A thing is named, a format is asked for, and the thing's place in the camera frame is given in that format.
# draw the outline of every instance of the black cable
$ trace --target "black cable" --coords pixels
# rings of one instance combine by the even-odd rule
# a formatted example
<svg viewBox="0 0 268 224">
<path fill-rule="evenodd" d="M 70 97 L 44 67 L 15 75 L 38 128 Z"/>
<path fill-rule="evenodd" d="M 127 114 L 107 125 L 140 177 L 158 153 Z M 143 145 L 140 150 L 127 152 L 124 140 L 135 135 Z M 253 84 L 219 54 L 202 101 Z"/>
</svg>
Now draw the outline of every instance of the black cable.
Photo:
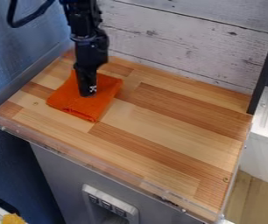
<svg viewBox="0 0 268 224">
<path fill-rule="evenodd" d="M 13 21 L 14 19 L 14 15 L 16 13 L 16 8 L 18 5 L 18 0 L 11 0 L 9 9 L 8 9 L 8 13 L 7 13 L 7 23 L 9 26 L 11 26 L 12 28 L 18 28 L 21 27 L 23 25 L 28 24 L 29 22 L 31 22 L 33 19 L 43 15 L 46 10 L 55 2 L 55 0 L 46 0 L 42 5 L 39 6 L 39 8 L 34 11 L 32 14 L 23 17 L 21 19 L 19 19 L 18 21 Z"/>
</svg>

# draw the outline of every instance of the wooden plank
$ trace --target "wooden plank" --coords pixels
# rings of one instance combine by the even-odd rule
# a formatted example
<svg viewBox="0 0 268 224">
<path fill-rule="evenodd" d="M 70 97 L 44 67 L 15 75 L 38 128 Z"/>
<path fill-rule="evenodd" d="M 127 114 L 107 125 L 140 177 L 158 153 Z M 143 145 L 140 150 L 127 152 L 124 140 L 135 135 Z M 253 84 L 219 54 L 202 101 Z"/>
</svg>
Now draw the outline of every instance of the wooden plank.
<svg viewBox="0 0 268 224">
<path fill-rule="evenodd" d="M 247 123 L 251 121 L 250 115 L 144 83 L 135 89 L 127 102 L 239 141 L 246 138 Z"/>
<path fill-rule="evenodd" d="M 72 126 L 66 126 L 61 120 L 58 122 L 51 116 L 40 115 L 28 108 L 23 108 L 12 119 L 38 130 L 39 133 L 71 145 L 75 149 L 107 161 L 124 171 L 147 177 L 163 187 L 171 187 L 175 192 L 185 193 L 188 198 L 195 194 L 199 182 L 197 179 L 129 152 L 101 138 L 85 134 Z"/>
<path fill-rule="evenodd" d="M 244 204 L 241 224 L 268 223 L 268 183 L 252 178 L 250 190 Z"/>
<path fill-rule="evenodd" d="M 60 121 L 63 125 L 72 126 L 74 129 L 82 132 L 88 132 L 94 125 L 91 122 L 73 115 L 67 115 L 67 113 L 47 106 L 46 100 L 29 92 L 18 91 L 8 101 L 22 107 L 23 109 L 34 111 L 39 115 L 52 117 L 53 120 Z"/>
<path fill-rule="evenodd" d="M 210 196 L 212 196 L 215 201 L 212 201 L 210 206 L 215 208 L 221 206 L 223 202 L 223 194 L 220 193 L 218 189 L 221 189 L 224 192 L 224 188 L 227 187 L 227 184 L 222 180 L 224 178 L 230 179 L 231 173 L 218 169 L 213 165 L 203 163 L 195 158 L 188 157 L 177 151 L 172 151 L 166 147 L 128 133 L 124 130 L 114 128 L 105 123 L 99 122 L 89 131 L 89 133 L 108 142 L 124 147 L 127 150 L 144 155 L 146 158 L 150 158 L 163 165 L 169 166 L 170 168 L 185 173 L 190 177 L 199 179 L 203 184 L 200 184 L 198 187 L 198 192 L 211 192 L 208 188 L 210 186 L 214 187 L 215 191 L 214 193 L 211 193 Z M 194 197 L 196 199 L 203 200 L 203 198 L 197 193 Z"/>
<path fill-rule="evenodd" d="M 226 219 L 233 223 L 242 223 L 241 218 L 250 190 L 251 178 L 252 176 L 244 171 L 239 171 L 237 174 L 235 185 L 224 213 Z"/>
<path fill-rule="evenodd" d="M 142 66 L 136 68 L 130 74 L 132 82 L 136 80 L 137 86 L 139 84 L 138 81 L 140 81 L 157 88 L 172 91 L 179 95 L 185 95 L 195 100 L 205 101 L 240 113 L 245 113 L 248 108 L 250 95 L 239 94 L 238 92 L 225 88 L 214 87 L 196 80 L 189 80 L 182 76 L 173 76 L 174 79 L 170 77 L 170 73 L 157 72 L 154 69 Z"/>
<path fill-rule="evenodd" d="M 268 34 L 123 3 L 106 3 L 102 10 L 113 51 L 186 71 L 190 77 L 255 87 Z"/>
<path fill-rule="evenodd" d="M 162 64 L 159 64 L 155 61 L 150 61 L 148 59 L 142 59 L 142 58 L 135 57 L 133 55 L 125 54 L 122 52 L 115 52 L 112 50 L 110 50 L 109 52 L 110 52 L 110 55 L 112 55 L 114 57 L 123 58 L 125 60 L 131 61 L 133 64 L 139 63 L 143 67 L 157 68 L 158 70 L 160 69 L 161 71 L 165 71 L 166 73 L 173 73 L 173 74 L 177 74 L 177 75 L 180 75 L 180 76 L 188 78 L 188 79 L 207 83 L 213 87 L 226 88 L 228 90 L 233 90 L 233 91 L 236 91 L 238 93 L 243 93 L 243 94 L 247 94 L 247 95 L 252 94 L 251 88 L 241 87 L 241 86 L 238 86 L 238 85 L 235 85 L 232 83 L 228 83 L 226 81 L 216 80 L 216 79 L 213 79 L 210 77 L 205 77 L 205 76 L 201 76 L 201 75 L 194 75 L 192 73 L 188 73 L 187 71 L 180 70 L 178 68 L 170 67 L 168 65 L 162 65 Z"/>
<path fill-rule="evenodd" d="M 229 172 L 234 169 L 242 145 L 215 132 L 119 100 L 115 100 L 101 121 Z"/>
<path fill-rule="evenodd" d="M 265 0 L 243 2 L 239 0 L 118 0 L 118 2 L 268 32 L 268 3 Z"/>
</svg>

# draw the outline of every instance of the transparent acrylic guard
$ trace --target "transparent acrylic guard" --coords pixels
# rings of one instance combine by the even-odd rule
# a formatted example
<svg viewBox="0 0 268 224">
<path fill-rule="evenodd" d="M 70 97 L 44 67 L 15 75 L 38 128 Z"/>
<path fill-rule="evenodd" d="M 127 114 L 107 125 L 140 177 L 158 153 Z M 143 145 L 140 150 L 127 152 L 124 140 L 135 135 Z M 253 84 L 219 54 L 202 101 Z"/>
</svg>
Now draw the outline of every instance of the transparent acrylic guard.
<svg viewBox="0 0 268 224">
<path fill-rule="evenodd" d="M 9 86 L 16 86 L 17 83 L 15 82 L 17 82 L 17 79 L 15 79 L 13 83 L 10 83 Z M 107 164 L 106 162 L 103 162 L 97 157 L 92 157 L 89 154 L 86 154 L 83 151 L 77 150 L 65 143 L 62 143 L 57 139 L 42 135 L 35 129 L 25 127 L 18 122 L 12 121 L 11 119 L 0 116 L 0 130 L 6 131 L 16 137 L 20 137 L 31 144 L 36 144 L 45 150 L 56 153 L 64 158 L 68 158 L 76 164 L 82 165 L 83 167 L 93 170 L 94 172 L 98 172 L 108 178 L 114 179 L 117 182 L 122 181 L 139 191 L 143 191 L 143 193 L 147 193 L 155 199 L 163 200 L 172 207 L 175 207 L 181 212 L 193 216 L 195 219 L 198 219 L 200 221 L 205 221 L 207 223 L 217 223 L 223 219 L 222 213 L 215 213 L 213 211 L 210 211 L 206 207 L 185 199 L 175 192 L 169 191 L 168 189 L 164 189 L 151 182 L 138 178 L 133 174 L 120 170 L 110 164 Z M 233 177 L 231 180 L 225 202 L 229 197 L 229 192 L 233 186 L 234 179 L 235 178 Z"/>
</svg>

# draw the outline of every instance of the blue wall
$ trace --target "blue wall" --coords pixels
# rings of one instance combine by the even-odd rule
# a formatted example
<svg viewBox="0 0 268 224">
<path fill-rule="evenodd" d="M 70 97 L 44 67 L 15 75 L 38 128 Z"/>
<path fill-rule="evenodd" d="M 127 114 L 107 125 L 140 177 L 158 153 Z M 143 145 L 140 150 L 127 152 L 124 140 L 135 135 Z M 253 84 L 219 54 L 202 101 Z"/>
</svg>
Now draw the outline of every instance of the blue wall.
<svg viewBox="0 0 268 224">
<path fill-rule="evenodd" d="M 18 16 L 44 1 L 19 1 Z M 58 4 L 26 27 L 11 29 L 5 23 L 8 2 L 0 0 L 0 89 L 68 35 Z M 30 145 L 2 131 L 0 198 L 15 206 L 29 223 L 64 223 Z"/>
</svg>

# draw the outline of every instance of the yellow object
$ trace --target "yellow object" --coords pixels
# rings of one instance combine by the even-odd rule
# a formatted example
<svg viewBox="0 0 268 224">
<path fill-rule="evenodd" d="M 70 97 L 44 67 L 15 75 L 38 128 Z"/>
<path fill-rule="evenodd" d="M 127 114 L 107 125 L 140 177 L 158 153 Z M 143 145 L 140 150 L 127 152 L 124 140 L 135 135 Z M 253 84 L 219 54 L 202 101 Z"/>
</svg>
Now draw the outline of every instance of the yellow object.
<svg viewBox="0 0 268 224">
<path fill-rule="evenodd" d="M 25 224 L 25 221 L 15 213 L 3 216 L 2 224 Z"/>
</svg>

